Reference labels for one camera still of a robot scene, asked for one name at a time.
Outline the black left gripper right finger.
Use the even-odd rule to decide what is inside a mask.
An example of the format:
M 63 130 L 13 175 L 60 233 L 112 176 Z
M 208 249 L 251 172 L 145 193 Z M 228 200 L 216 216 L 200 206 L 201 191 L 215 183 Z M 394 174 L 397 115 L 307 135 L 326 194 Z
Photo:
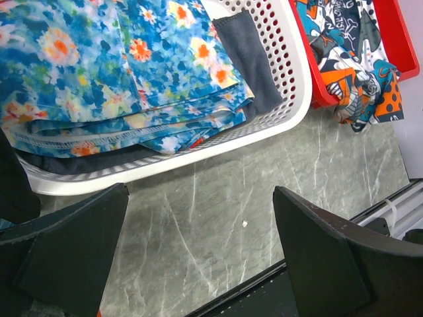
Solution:
M 422 245 L 277 186 L 274 212 L 300 316 L 421 316 Z

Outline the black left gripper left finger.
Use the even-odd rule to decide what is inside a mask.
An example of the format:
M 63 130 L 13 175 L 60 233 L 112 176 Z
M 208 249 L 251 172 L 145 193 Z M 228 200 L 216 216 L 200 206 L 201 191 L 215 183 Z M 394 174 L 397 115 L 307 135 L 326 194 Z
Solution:
M 1 315 L 34 300 L 96 316 L 128 206 L 124 184 L 1 231 Z

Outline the orange teal patterned shorts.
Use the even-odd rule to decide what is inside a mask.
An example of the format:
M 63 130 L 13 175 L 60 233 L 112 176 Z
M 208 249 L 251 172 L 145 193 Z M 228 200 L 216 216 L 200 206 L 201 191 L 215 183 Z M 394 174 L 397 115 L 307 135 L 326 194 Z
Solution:
M 389 62 L 373 1 L 296 1 L 334 117 L 356 133 L 404 118 L 401 75 Z

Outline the blue floral folded shorts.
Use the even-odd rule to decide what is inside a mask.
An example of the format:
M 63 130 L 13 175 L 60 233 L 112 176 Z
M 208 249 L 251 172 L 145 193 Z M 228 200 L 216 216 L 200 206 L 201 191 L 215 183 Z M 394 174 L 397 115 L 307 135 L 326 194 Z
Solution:
M 1 129 L 20 151 L 172 155 L 253 98 L 200 1 L 1 2 Z

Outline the red plastic tray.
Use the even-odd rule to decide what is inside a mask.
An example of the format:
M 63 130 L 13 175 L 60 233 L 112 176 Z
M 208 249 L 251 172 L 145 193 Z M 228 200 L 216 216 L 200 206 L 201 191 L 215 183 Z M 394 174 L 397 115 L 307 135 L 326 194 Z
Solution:
M 373 3 L 388 60 L 397 66 L 401 72 L 399 80 L 405 81 L 416 77 L 420 73 L 420 65 L 399 2 L 397 0 L 375 0 Z M 311 106 L 313 108 L 334 106 L 338 99 L 330 95 L 324 86 L 313 50 L 309 45 L 305 29 L 297 12 L 295 1 L 290 1 L 289 4 L 298 25 L 311 70 L 313 85 Z

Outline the white perforated plastic basket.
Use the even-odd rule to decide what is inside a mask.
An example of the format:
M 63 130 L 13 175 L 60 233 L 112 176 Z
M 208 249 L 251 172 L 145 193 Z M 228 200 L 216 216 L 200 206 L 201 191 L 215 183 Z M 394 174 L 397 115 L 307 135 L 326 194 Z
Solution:
M 248 10 L 267 53 L 273 81 L 284 101 L 270 113 L 247 125 L 209 138 L 175 155 L 155 155 L 92 173 L 60 175 L 40 170 L 21 160 L 32 190 L 50 196 L 73 196 L 103 190 L 174 170 L 273 137 L 298 125 L 312 99 L 312 76 L 293 1 L 204 1 L 210 18 Z

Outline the dark grey folded cloth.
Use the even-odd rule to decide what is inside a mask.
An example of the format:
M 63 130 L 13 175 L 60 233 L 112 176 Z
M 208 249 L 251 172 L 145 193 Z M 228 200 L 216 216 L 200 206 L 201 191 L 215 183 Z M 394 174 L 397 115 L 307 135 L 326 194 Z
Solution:
M 212 21 L 227 55 L 254 94 L 244 107 L 247 121 L 267 114 L 284 99 L 273 81 L 269 62 L 248 11 Z

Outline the black mounting base plate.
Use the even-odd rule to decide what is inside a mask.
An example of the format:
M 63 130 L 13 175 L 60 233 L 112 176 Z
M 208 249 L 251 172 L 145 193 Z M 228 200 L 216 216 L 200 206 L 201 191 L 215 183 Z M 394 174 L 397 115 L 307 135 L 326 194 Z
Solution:
M 187 317 L 298 316 L 285 260 L 187 314 Z

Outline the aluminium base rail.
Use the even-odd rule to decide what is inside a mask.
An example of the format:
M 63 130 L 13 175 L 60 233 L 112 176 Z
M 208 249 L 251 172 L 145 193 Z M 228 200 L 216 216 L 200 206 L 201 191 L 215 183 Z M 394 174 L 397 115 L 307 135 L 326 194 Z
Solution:
M 410 230 L 422 229 L 422 180 L 412 181 L 350 220 L 399 240 Z

